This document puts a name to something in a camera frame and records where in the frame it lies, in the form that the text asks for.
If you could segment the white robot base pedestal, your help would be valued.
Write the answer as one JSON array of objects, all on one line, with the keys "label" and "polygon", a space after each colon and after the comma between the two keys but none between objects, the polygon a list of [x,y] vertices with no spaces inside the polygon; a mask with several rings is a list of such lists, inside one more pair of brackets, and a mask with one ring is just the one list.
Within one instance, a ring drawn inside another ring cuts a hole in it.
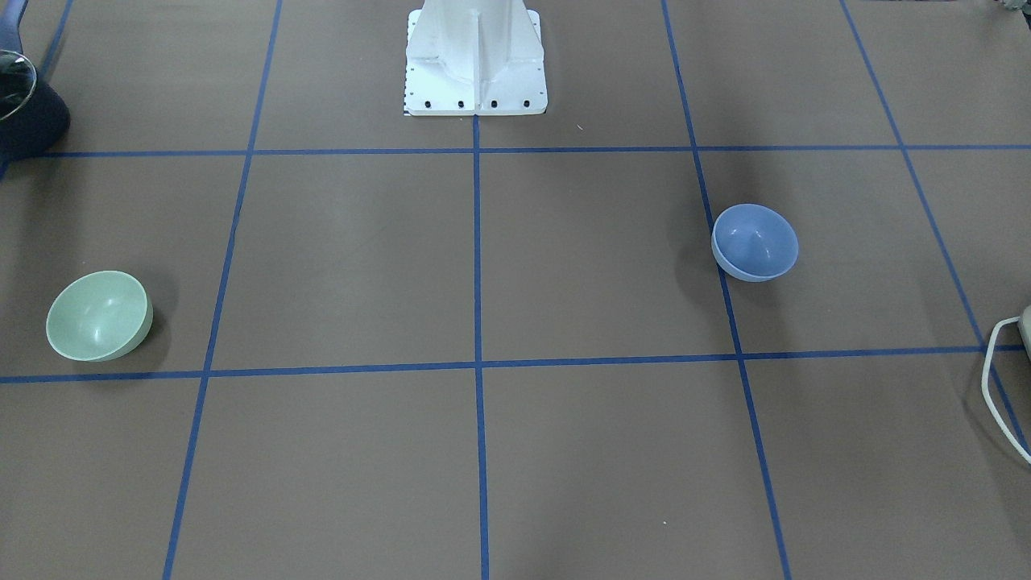
[{"label": "white robot base pedestal", "polygon": [[548,109],[540,15],[523,1],[426,1],[409,12],[403,111],[415,117]]}]

